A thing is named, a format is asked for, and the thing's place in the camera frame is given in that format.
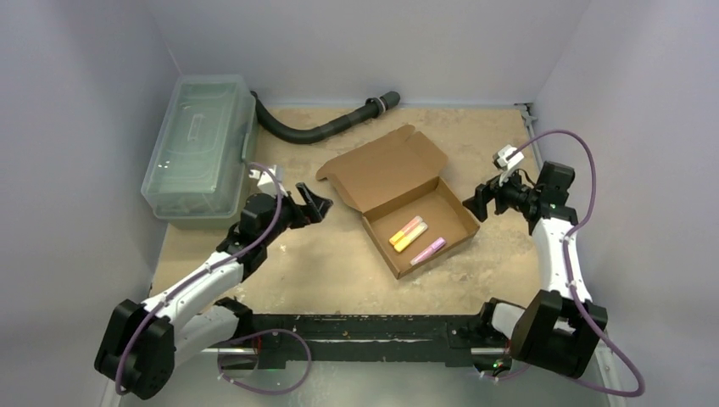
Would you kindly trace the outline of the purple marker pen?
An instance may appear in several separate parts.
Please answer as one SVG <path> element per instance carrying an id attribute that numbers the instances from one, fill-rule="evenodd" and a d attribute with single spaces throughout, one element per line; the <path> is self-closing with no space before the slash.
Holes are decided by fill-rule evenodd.
<path id="1" fill-rule="evenodd" d="M 411 259 L 410 264 L 412 266 L 418 265 L 425 260 L 430 259 L 434 254 L 441 250 L 446 244 L 446 240 L 443 237 L 439 237 L 429 246 L 424 248 L 419 254 Z"/>

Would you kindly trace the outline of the yellow marker pen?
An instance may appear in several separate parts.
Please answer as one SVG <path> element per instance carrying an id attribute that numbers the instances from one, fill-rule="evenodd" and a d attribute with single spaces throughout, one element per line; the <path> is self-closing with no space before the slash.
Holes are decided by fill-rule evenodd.
<path id="1" fill-rule="evenodd" d="M 421 236 L 428 229 L 428 224 L 424 221 L 413 227 L 410 231 L 405 233 L 394 245 L 393 249 L 397 253 L 402 253 L 409 245 L 414 242 L 419 236 Z"/>

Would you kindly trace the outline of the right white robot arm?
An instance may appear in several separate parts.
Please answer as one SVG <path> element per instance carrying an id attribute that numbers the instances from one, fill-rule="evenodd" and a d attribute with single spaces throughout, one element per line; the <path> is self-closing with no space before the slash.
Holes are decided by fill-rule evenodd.
<path id="1" fill-rule="evenodd" d="M 509 209 L 522 214 L 535 244 L 542 286 L 526 307 L 491 298 L 478 315 L 476 333 L 485 344 L 509 341 L 514 360 L 562 376 L 583 375 L 599 343 L 593 326 L 604 329 L 605 308 L 594 304 L 579 269 L 576 238 L 569 234 L 579 221 L 567 206 L 575 171 L 546 162 L 537 181 L 523 181 L 521 169 L 506 165 L 479 185 L 464 206 L 479 220 Z"/>

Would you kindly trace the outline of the brown cardboard box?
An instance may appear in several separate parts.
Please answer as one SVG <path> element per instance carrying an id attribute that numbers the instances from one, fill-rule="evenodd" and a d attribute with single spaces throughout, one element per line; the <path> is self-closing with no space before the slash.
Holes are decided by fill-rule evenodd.
<path id="1" fill-rule="evenodd" d="M 326 161 L 316 172 L 350 208 L 358 211 L 369 238 L 396 279 L 468 243 L 479 224 L 440 176 L 448 156 L 412 125 Z M 402 253 L 388 239 L 415 216 L 428 229 Z M 410 261 L 439 237 L 445 246 L 430 259 Z"/>

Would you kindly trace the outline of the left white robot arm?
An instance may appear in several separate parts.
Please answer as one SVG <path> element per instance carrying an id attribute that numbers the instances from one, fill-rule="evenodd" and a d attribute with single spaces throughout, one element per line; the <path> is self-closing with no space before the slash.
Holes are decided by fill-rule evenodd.
<path id="1" fill-rule="evenodd" d="M 279 328 L 256 330 L 253 311 L 221 294 L 249 278 L 283 232 L 324 220 L 333 202 L 302 182 L 296 187 L 302 204 L 280 186 L 250 196 L 239 221 L 195 271 L 151 298 L 126 299 L 114 308 L 94 368 L 114 382 L 117 394 L 150 399 L 176 365 L 204 348 L 216 343 L 241 347 L 281 333 Z"/>

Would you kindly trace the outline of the orange marker pen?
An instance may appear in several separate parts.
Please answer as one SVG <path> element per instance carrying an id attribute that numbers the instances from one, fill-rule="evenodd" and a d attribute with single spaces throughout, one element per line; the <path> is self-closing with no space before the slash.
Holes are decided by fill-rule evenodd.
<path id="1" fill-rule="evenodd" d="M 422 221 L 423 219 L 420 216 L 415 216 L 388 239 L 389 243 L 394 246 L 415 227 L 417 227 Z"/>

